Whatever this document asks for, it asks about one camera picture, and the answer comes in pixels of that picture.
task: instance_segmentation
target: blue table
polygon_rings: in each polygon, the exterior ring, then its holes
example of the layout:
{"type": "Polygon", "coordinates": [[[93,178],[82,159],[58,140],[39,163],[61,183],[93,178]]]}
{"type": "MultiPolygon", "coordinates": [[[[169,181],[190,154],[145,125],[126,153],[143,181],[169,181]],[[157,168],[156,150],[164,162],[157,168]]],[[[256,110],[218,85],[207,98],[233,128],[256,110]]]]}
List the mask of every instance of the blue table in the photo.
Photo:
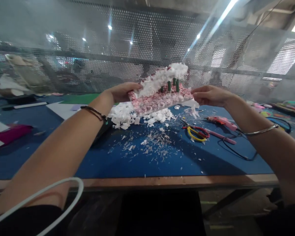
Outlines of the blue table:
{"type": "MultiPolygon", "coordinates": [[[[50,96],[39,100],[54,103],[62,99],[50,96]]],[[[18,122],[34,127],[31,134],[0,148],[0,180],[10,180],[63,120],[46,106],[2,111],[3,106],[6,106],[6,102],[1,100],[1,122],[6,124],[18,122]],[[41,131],[45,133],[41,136],[34,135],[41,131]]],[[[223,108],[202,106],[201,109],[204,111],[199,113],[202,119],[194,119],[185,113],[184,109],[186,107],[181,107],[179,110],[171,108],[171,111],[174,115],[185,117],[190,124],[196,123],[197,126],[208,128],[224,136],[230,135],[230,131],[226,128],[203,119],[215,115],[231,119],[223,108]]],[[[273,171],[260,156],[256,156],[254,161],[245,161],[228,150],[223,142],[214,136],[211,136],[205,144],[192,142],[186,130],[181,129],[182,124],[179,119],[166,122],[169,124],[168,128],[165,123],[155,123],[155,127],[151,128],[144,124],[131,125],[128,130],[109,130],[90,148],[76,176],[89,179],[89,184],[92,186],[103,187],[105,185],[196,185],[197,183],[223,185],[233,184],[236,181],[241,184],[251,184],[259,182],[260,176],[270,176],[269,179],[265,178],[267,183],[277,182],[273,171]],[[165,132],[162,133],[159,128],[164,128],[165,132]],[[147,140],[147,144],[141,145],[144,140],[147,140]],[[107,182],[107,179],[115,178],[121,178],[123,181],[107,182]]],[[[255,155],[256,151],[248,140],[240,137],[235,141],[237,144],[232,147],[239,153],[248,158],[255,155]]]]}

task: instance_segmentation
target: person's left hand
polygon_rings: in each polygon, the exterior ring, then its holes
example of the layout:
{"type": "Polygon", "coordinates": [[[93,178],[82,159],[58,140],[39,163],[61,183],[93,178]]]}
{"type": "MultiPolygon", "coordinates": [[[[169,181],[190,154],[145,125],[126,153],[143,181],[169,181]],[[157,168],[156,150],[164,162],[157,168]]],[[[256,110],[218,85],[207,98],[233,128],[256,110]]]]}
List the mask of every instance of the person's left hand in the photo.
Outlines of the person's left hand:
{"type": "Polygon", "coordinates": [[[142,89],[142,85],[135,82],[125,82],[112,88],[107,89],[114,97],[115,102],[129,102],[128,92],[131,90],[142,89]]]}

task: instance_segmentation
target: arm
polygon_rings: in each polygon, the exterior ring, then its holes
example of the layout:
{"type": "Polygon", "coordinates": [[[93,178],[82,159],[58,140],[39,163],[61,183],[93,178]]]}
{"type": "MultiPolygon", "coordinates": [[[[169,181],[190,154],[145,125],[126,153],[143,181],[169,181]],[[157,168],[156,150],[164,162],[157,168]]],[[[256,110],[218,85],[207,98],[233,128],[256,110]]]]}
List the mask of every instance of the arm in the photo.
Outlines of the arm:
{"type": "MultiPolygon", "coordinates": [[[[127,92],[140,89],[136,83],[124,83],[104,91],[89,106],[108,115],[114,102],[129,101],[127,92]]],[[[0,195],[0,214],[37,191],[61,179],[72,177],[89,150],[103,122],[82,109],[64,121],[22,165],[0,195]]],[[[70,183],[46,191],[27,206],[64,207],[70,183]]]]}
{"type": "MultiPolygon", "coordinates": [[[[228,91],[203,86],[194,89],[192,93],[200,105],[224,107],[245,133],[260,131],[273,125],[244,100],[228,91]]],[[[277,128],[247,138],[278,177],[285,204],[295,204],[295,139],[277,128]]]]}

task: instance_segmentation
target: black pants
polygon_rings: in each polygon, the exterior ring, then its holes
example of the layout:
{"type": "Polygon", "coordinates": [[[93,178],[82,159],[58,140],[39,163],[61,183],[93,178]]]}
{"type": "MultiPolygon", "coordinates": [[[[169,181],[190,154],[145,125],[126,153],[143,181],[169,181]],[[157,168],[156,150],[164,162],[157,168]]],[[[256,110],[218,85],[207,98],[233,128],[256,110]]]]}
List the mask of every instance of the black pants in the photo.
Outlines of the black pants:
{"type": "Polygon", "coordinates": [[[149,190],[123,197],[116,236],[206,235],[194,190],[149,190]]]}

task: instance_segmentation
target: yellow pliers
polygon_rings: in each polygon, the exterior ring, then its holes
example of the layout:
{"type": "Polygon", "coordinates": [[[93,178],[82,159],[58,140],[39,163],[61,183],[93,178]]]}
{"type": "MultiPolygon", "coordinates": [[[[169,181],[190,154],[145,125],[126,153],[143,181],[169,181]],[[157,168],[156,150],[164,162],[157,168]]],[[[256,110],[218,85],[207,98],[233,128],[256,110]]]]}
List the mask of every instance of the yellow pliers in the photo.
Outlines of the yellow pliers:
{"type": "Polygon", "coordinates": [[[180,118],[180,120],[186,125],[183,129],[187,129],[189,136],[195,141],[204,142],[210,137],[210,134],[204,128],[191,126],[183,119],[180,118]]]}

